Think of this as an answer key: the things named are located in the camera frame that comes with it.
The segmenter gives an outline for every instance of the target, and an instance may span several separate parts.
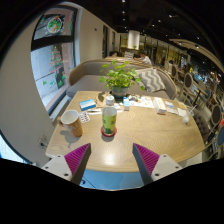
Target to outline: paper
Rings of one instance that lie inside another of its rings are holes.
[[[179,115],[178,111],[176,109],[172,109],[172,108],[169,108],[169,107],[167,107],[167,112]]]
[[[186,110],[182,110],[180,108],[177,108],[177,110],[178,110],[179,116],[181,116],[181,117],[184,117],[187,114],[187,111]]]
[[[166,107],[174,108],[174,105],[168,101],[165,101]]]
[[[136,101],[130,101],[130,106],[154,108],[150,97],[144,97]]]

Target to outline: wooden table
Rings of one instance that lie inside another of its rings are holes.
[[[104,93],[79,91],[66,110],[75,109],[81,112],[79,102],[94,97],[98,97],[102,105],[105,103]],[[177,101],[167,101],[179,107]],[[57,154],[66,155],[84,144],[91,143],[92,154],[86,169],[139,172],[132,154],[133,143],[145,146],[159,155],[166,153],[178,163],[204,150],[201,134],[192,117],[186,125],[182,122],[182,117],[176,114],[158,115],[155,108],[131,106],[130,111],[117,113],[117,134],[108,138],[100,132],[102,114],[89,116],[90,121],[82,124],[84,133],[79,138],[70,136],[65,128],[57,125],[46,155],[51,158]]]

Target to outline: white wall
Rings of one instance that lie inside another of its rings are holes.
[[[112,50],[112,31],[114,30],[83,8],[79,33],[80,63],[93,59],[102,59],[103,25],[108,27],[109,55]],[[115,32],[115,39],[115,47],[119,48],[120,34],[117,32]]]
[[[39,17],[17,37],[0,70],[0,129],[24,157],[42,167],[49,161],[37,143],[54,127],[43,106],[31,67],[31,39]]]

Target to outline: potted plant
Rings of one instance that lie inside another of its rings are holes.
[[[113,60],[110,64],[102,65],[102,71],[105,68],[113,67],[114,69],[108,70],[106,76],[100,76],[99,82],[105,82],[106,87],[109,87],[112,90],[112,94],[115,98],[123,98],[126,96],[128,89],[131,85],[135,84],[135,81],[140,83],[141,79],[138,77],[135,68],[125,68],[128,61],[125,61],[123,64],[117,66],[117,59]]]

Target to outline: glass window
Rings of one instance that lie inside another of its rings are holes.
[[[69,87],[75,67],[74,24],[77,9],[60,6],[40,18],[31,44],[33,76],[40,98],[51,114]]]
[[[73,43],[54,44],[31,52],[33,75],[40,98],[49,110],[68,88],[74,68]]]

